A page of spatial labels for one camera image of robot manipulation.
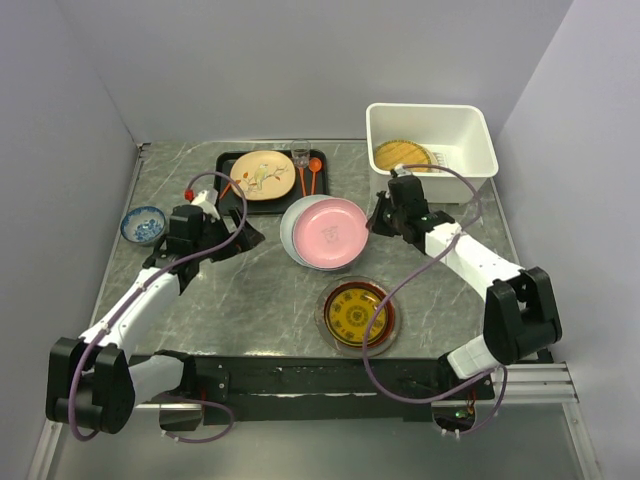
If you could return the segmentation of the woven bamboo plate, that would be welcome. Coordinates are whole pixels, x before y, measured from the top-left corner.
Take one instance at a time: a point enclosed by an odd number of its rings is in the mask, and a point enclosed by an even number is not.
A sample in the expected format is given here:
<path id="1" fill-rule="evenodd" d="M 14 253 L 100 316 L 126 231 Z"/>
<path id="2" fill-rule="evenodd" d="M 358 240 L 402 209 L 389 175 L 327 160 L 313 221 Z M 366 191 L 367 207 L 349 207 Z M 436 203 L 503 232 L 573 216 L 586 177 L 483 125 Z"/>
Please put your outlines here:
<path id="1" fill-rule="evenodd" d="M 428 149 L 408 140 L 387 141 L 374 151 L 375 166 L 385 171 L 391 171 L 399 164 L 418 164 L 420 172 L 429 172 L 429 165 L 435 163 L 435 157 Z"/>

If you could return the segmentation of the cream green leaf plate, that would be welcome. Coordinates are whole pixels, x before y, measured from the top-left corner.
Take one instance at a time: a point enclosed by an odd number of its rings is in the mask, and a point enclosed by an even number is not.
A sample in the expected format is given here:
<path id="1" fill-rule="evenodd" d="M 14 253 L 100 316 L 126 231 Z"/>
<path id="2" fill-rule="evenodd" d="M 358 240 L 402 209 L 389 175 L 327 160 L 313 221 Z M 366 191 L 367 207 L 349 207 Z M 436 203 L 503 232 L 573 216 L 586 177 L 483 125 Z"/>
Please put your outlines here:
<path id="1" fill-rule="evenodd" d="M 429 156 L 428 171 L 430 173 L 439 173 L 440 167 L 444 166 L 444 156 L 440 152 L 435 152 L 431 149 L 427 149 L 427 154 Z"/>

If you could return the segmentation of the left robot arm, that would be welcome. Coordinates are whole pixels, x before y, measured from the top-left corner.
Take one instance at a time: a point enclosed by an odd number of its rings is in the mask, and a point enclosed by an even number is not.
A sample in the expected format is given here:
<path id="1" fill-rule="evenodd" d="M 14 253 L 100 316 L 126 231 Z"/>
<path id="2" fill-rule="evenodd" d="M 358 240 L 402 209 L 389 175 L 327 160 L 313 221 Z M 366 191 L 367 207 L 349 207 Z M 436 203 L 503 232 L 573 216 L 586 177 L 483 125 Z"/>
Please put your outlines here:
<path id="1" fill-rule="evenodd" d="M 45 414 L 69 425 L 79 441 L 123 429 L 135 406 L 157 396 L 202 403 L 193 356 L 161 350 L 131 364 L 138 341 L 182 295 L 204 261 L 220 262 L 257 247 L 265 237 L 247 221 L 246 208 L 230 213 L 229 230 L 213 208 L 173 209 L 134 283 L 112 309 L 77 338 L 60 338 L 49 354 Z"/>

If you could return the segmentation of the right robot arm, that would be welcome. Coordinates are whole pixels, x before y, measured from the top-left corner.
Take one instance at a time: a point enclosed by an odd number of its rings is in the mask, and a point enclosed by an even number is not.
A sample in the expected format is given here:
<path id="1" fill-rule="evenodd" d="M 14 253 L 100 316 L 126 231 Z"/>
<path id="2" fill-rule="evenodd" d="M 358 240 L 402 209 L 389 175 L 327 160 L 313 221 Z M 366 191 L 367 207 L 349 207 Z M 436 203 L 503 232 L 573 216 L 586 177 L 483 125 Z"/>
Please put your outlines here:
<path id="1" fill-rule="evenodd" d="M 460 398 L 473 377 L 511 365 L 562 337 L 562 326 L 549 275 L 510 262 L 463 230 L 443 211 L 432 211 L 421 181 L 396 174 L 378 194 L 370 232 L 400 236 L 421 253 L 438 260 L 464 280 L 484 301 L 482 333 L 441 358 L 439 390 Z"/>

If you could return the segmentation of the orange chopstick under plate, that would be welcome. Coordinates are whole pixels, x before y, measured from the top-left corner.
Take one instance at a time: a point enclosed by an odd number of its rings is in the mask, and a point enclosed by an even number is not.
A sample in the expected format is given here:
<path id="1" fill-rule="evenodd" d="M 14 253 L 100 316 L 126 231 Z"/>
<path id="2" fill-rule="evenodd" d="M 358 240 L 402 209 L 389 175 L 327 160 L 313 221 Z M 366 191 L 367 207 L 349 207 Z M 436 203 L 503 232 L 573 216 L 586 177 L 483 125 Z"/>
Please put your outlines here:
<path id="1" fill-rule="evenodd" d="M 226 187 L 224 188 L 224 190 L 221 192 L 221 194 L 220 194 L 220 196 L 219 196 L 219 199 L 224 198 L 224 196 L 225 196 L 225 195 L 227 194 L 227 192 L 230 190 L 231 186 L 232 186 L 232 185 L 231 185 L 231 182 L 230 182 L 230 183 L 228 183 L 228 184 L 226 185 Z"/>

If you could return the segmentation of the white scalloped plate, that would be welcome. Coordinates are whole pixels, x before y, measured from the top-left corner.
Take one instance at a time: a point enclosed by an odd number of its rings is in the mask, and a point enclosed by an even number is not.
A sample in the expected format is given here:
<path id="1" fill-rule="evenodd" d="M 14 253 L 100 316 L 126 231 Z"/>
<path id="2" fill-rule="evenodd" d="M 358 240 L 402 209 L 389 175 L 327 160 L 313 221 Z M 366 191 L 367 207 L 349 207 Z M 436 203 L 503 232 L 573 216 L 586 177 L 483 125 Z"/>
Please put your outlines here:
<path id="1" fill-rule="evenodd" d="M 280 241 L 285 252 L 299 265 L 309 267 L 297 253 L 293 242 L 293 231 L 299 216 L 310 206 L 322 200 L 328 199 L 328 195 L 310 195 L 293 202 L 284 212 L 280 222 Z"/>

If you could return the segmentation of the light blue plate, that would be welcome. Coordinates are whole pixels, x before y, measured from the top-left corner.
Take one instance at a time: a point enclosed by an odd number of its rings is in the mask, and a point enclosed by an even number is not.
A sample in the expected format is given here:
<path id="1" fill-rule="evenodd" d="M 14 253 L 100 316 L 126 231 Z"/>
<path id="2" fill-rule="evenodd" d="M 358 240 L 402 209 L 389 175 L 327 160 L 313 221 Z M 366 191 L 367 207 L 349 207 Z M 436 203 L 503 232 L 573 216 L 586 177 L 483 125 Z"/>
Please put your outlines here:
<path id="1" fill-rule="evenodd" d="M 356 252 L 355 254 L 340 255 L 337 257 L 328 255 L 306 255 L 303 256 L 297 251 L 293 251 L 289 254 L 291 259 L 297 264 L 317 271 L 339 271 L 353 265 L 361 256 L 362 252 Z"/>

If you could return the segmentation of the beige bird-pattern plate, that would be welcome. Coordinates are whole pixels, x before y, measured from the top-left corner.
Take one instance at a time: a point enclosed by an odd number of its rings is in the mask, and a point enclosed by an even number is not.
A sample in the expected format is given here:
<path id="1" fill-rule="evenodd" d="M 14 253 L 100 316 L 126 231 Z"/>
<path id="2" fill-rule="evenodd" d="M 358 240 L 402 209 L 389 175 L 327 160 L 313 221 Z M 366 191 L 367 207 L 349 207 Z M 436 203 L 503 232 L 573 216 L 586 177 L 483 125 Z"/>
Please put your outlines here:
<path id="1" fill-rule="evenodd" d="M 277 151 L 254 151 L 237 159 L 229 173 L 230 190 L 247 201 L 268 201 L 284 197 L 296 179 L 293 162 Z"/>

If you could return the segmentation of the orange plastic spoon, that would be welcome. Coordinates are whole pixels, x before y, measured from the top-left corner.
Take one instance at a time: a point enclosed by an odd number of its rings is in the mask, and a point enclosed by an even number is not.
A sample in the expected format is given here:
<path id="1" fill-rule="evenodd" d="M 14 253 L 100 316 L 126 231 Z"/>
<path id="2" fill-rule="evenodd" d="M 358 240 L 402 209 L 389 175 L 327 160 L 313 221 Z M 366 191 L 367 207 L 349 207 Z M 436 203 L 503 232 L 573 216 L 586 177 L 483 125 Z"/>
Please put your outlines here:
<path id="1" fill-rule="evenodd" d="M 323 168 L 323 163 L 318 157 L 312 157 L 310 159 L 309 170 L 312 173 L 311 191 L 310 191 L 311 195 L 315 195 L 316 194 L 317 175 L 322 170 L 322 168 Z"/>

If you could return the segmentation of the black serving tray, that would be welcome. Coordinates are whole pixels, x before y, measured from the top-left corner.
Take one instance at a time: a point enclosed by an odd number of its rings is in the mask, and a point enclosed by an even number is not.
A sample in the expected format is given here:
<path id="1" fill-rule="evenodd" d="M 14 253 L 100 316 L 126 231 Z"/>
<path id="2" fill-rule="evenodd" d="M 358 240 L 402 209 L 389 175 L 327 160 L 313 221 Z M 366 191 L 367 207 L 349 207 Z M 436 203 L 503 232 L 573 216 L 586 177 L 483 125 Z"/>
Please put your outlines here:
<path id="1" fill-rule="evenodd" d="M 266 151 L 277 151 L 285 154 L 290 160 L 290 151 L 286 150 L 266 150 Z M 218 156 L 216 160 L 216 169 L 223 174 L 229 176 L 231 168 L 234 162 L 239 159 L 242 155 L 249 153 L 246 152 L 225 152 Z M 319 150 L 311 151 L 311 158 L 318 157 L 322 163 L 323 168 L 317 175 L 316 181 L 316 194 L 328 194 L 329 193 L 329 182 L 328 182 L 328 173 L 327 173 L 327 159 L 323 152 Z M 283 214 L 285 210 L 296 200 L 302 198 L 301 194 L 301 186 L 299 180 L 298 170 L 295 167 L 296 179 L 295 185 L 293 189 L 287 193 L 284 197 L 275 200 L 268 201 L 248 201 L 248 212 L 250 215 L 277 215 Z M 311 180 L 312 173 L 306 169 L 305 170 L 305 181 L 306 181 L 306 189 L 307 195 L 311 195 Z"/>

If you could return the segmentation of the clear drinking glass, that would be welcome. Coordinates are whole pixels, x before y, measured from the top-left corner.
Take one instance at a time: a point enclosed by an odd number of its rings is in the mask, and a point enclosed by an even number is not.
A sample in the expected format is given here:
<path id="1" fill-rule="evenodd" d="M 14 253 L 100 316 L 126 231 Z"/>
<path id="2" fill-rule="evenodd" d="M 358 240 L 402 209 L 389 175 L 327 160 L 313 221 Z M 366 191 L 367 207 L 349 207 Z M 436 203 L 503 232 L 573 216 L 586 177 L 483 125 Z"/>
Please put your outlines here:
<path id="1" fill-rule="evenodd" d="M 306 168 L 310 162 L 311 144 L 307 140 L 297 139 L 290 144 L 291 159 L 298 168 Z"/>

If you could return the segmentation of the blue white porcelain bowl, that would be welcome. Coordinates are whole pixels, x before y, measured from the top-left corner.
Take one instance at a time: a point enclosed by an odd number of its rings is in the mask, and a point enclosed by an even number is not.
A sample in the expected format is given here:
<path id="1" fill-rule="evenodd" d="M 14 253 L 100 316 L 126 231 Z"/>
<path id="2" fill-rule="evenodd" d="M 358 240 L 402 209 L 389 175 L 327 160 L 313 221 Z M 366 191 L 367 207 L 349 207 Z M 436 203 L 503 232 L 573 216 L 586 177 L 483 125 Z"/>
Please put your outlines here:
<path id="1" fill-rule="evenodd" d="M 140 206 L 129 211 L 120 224 L 121 236 L 129 243 L 147 246 L 164 233 L 166 217 L 154 206 Z"/>

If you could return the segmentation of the yellow patterned plate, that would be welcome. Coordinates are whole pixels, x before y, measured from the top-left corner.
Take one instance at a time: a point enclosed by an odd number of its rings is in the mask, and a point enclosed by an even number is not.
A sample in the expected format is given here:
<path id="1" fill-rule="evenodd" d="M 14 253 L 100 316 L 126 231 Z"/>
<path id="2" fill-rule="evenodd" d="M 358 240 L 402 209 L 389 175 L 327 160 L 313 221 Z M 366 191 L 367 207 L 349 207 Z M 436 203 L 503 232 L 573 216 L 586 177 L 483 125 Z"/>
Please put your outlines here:
<path id="1" fill-rule="evenodd" d="M 364 285 L 342 288 L 328 299 L 325 324 L 340 343 L 359 347 L 380 302 L 378 292 Z"/>

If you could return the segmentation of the clear glass plate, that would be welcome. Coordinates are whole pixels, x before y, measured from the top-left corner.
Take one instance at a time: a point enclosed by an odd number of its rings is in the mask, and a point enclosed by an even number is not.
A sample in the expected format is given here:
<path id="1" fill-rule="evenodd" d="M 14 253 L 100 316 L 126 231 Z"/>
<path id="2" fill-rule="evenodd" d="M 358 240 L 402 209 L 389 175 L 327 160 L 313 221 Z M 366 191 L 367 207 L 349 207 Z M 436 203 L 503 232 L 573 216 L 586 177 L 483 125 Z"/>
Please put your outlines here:
<path id="1" fill-rule="evenodd" d="M 343 356 L 360 358 L 362 356 L 362 346 L 360 348 L 350 348 L 350 347 L 339 345 L 338 342 L 330 336 L 328 328 L 324 325 L 324 322 L 323 322 L 322 310 L 323 310 L 324 302 L 328 299 L 329 293 L 332 290 L 334 290 L 337 286 L 341 285 L 342 283 L 346 283 L 347 281 L 364 281 L 364 282 L 372 283 L 375 286 L 380 287 L 387 294 L 387 291 L 383 285 L 367 277 L 350 276 L 350 277 L 344 277 L 344 278 L 338 279 L 337 281 L 332 282 L 328 287 L 326 287 L 318 297 L 315 305 L 314 320 L 321 337 L 330 347 L 334 348 Z M 397 317 L 396 317 L 395 327 L 392 330 L 391 337 L 389 340 L 386 340 L 381 345 L 373 348 L 369 348 L 367 346 L 367 352 L 369 357 L 375 357 L 375 356 L 381 355 L 383 352 L 388 350 L 397 339 L 399 332 L 401 330 L 402 315 L 401 315 L 400 307 L 398 306 L 395 300 L 390 300 L 388 303 L 391 303 L 391 305 L 395 308 L 395 311 L 396 311 Z"/>

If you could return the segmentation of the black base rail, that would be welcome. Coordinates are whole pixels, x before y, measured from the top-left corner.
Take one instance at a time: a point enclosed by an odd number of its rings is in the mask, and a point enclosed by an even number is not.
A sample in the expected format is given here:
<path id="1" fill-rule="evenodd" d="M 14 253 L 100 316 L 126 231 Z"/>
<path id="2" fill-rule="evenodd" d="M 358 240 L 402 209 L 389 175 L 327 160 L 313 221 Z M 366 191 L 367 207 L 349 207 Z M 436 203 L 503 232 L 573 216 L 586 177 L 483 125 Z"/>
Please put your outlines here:
<path id="1" fill-rule="evenodd" d="M 360 359 L 306 357 L 195 356 L 195 390 L 182 398 L 213 401 L 229 407 L 238 422 L 354 420 L 396 418 L 430 422 L 429 405 L 396 402 L 374 386 Z M 434 359 L 372 359 L 376 378 L 392 392 L 409 397 L 435 396 L 461 381 L 446 377 Z M 486 375 L 450 400 L 492 400 Z M 228 415 L 199 405 L 170 407 L 179 402 L 158 398 L 159 424 L 171 432 L 197 426 L 226 426 Z"/>

